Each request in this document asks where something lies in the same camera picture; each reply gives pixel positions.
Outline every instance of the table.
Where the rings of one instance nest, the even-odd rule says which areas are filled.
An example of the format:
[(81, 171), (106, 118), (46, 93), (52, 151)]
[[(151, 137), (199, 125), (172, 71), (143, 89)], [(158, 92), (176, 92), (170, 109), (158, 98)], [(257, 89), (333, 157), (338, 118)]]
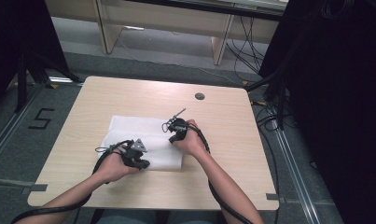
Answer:
[[(196, 93), (205, 95), (203, 100)], [(111, 77), (88, 77), (28, 203), (42, 205), (91, 175), (94, 151), (113, 115), (169, 119), (182, 108), (195, 119), (212, 156), (259, 210), (275, 210), (266, 199), (275, 189), (247, 93), (243, 89)], [(88, 207), (218, 210), (201, 166), (184, 156), (180, 171), (141, 171), (95, 190)]]

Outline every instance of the gray carpet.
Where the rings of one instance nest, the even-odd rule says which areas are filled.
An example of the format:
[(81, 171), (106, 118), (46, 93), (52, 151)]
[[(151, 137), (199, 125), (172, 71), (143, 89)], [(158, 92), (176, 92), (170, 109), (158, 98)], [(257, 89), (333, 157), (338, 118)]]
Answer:
[[(83, 78), (95, 75), (227, 87), (241, 87), (240, 83), (242, 83), (232, 71), (206, 70), (207, 72), (222, 76), (217, 77), (198, 69), (174, 65), (140, 63), (132, 60), (74, 53), (65, 53), (65, 57), (71, 71)], [(59, 74), (52, 71), (49, 73), (52, 76), (59, 76)], [(258, 77), (253, 77), (249, 74), (240, 75), (247, 79), (258, 80)], [(59, 85), (56, 89), (44, 88), (38, 94), (18, 130), (13, 134), (7, 146), (0, 154), (0, 178), (30, 182), (36, 181), (79, 90), (80, 87), (78, 86)], [(249, 94), (250, 99), (262, 100), (264, 90), (265, 87), (262, 87), (257, 91), (251, 92)], [(0, 131), (8, 118), (13, 114), (16, 94), (16, 87), (12, 87), (0, 102)], [(46, 123), (43, 120), (35, 120), (35, 116), (42, 108), (53, 109), (53, 111), (43, 111), (41, 113), (41, 117), (50, 119), (47, 128), (30, 128), (42, 127)], [(256, 115), (261, 109), (261, 106), (253, 106)], [(259, 119), (266, 116), (266, 113), (261, 113)], [(285, 121), (291, 124), (291, 126), (294, 125), (293, 118), (288, 117)], [(276, 174), (278, 174), (279, 194), (286, 198), (287, 203), (281, 203), (278, 212), (264, 211), (261, 214), (266, 223), (274, 223), (276, 216), (278, 216), (277, 223), (280, 224), (307, 223), (275, 134), (265, 129), (263, 129), (263, 132), (270, 141), (277, 165), (277, 170), (275, 170), (271, 149), (266, 143), (264, 136), (262, 136), (274, 184)], [(311, 160), (310, 153), (299, 135), (299, 129), (285, 126), (285, 133), (287, 134), (291, 148), (293, 148), (293, 153), (296, 156), (304, 181), (314, 202), (317, 203), (316, 208), (321, 221), (323, 223), (342, 223), (336, 207), (331, 203), (330, 195), (321, 176), (309, 163)], [(0, 223), (8, 223), (17, 214), (29, 209), (26, 202), (28, 195), (22, 195), (21, 191), (22, 188), (0, 187)], [(92, 212), (93, 209), (83, 208), (77, 223), (89, 223)], [(65, 223), (73, 223), (73, 218), (74, 216), (71, 216)]]

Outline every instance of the forearm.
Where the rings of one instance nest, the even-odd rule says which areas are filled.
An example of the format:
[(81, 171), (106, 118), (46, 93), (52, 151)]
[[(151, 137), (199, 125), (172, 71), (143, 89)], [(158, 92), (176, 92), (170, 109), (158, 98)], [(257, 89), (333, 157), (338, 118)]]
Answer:
[[(200, 150), (194, 157), (207, 174), (216, 193), (229, 207), (255, 224), (263, 223), (258, 210), (246, 194), (208, 152)], [(222, 212), (228, 223), (240, 223), (237, 218), (233, 217), (226, 210), (222, 209)]]
[[(52, 201), (46, 203), (41, 208), (61, 207), (79, 203), (89, 196), (94, 190), (98, 189), (104, 183), (104, 179), (97, 174), (80, 182), (73, 188), (61, 194)], [(70, 212), (46, 214), (40, 216), (27, 217), (18, 223), (62, 223)]]

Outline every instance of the person's left hand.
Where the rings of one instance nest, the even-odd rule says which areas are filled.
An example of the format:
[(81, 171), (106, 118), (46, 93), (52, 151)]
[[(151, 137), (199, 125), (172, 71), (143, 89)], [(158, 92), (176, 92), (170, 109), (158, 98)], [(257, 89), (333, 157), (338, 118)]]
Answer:
[(104, 179), (104, 183), (120, 180), (125, 175), (133, 175), (139, 172), (138, 168), (126, 166), (120, 156), (120, 150), (114, 149), (101, 163), (97, 172)]

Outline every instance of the tripod leg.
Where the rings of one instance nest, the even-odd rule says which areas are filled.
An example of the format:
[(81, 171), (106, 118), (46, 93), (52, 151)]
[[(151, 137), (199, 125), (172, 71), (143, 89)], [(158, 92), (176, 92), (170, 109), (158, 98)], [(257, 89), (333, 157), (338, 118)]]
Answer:
[(284, 129), (284, 105), (285, 105), (285, 82), (281, 81), (280, 93), (278, 95), (278, 107), (277, 107), (277, 123), (278, 127)]
[(259, 87), (263, 86), (264, 84), (270, 82), (270, 81), (274, 78), (274, 74), (275, 74), (275, 73), (273, 73), (273, 74), (271, 74), (271, 75), (269, 75), (269, 76), (267, 76), (267, 77), (264, 77), (264, 78), (261, 79), (260, 81), (254, 83), (254, 84), (252, 84), (252, 85), (250, 85), (250, 86), (247, 86), (247, 87), (245, 87), (244, 89), (245, 89), (246, 91), (252, 91), (252, 90), (254, 90), (254, 89), (259, 88)]
[(62, 69), (60, 66), (58, 66), (56, 63), (52, 62), (50, 59), (48, 59), (44, 56), (41, 56), (37, 53), (34, 53), (34, 52), (32, 52), (32, 55), (33, 55), (33, 58), (38, 59), (42, 63), (45, 63), (47, 66), (49, 66), (52, 69), (54, 69), (54, 70), (58, 71), (59, 73), (63, 74), (65, 77), (70, 78), (74, 82), (78, 82), (78, 83), (82, 82), (82, 80), (79, 77), (75, 76), (74, 74), (72, 74), (69, 71)]
[(25, 73), (25, 61), (24, 61), (24, 54), (22, 53), (19, 58), (19, 65), (18, 65), (18, 102), (16, 107), (16, 112), (19, 112), (22, 107), (27, 102), (27, 75)]

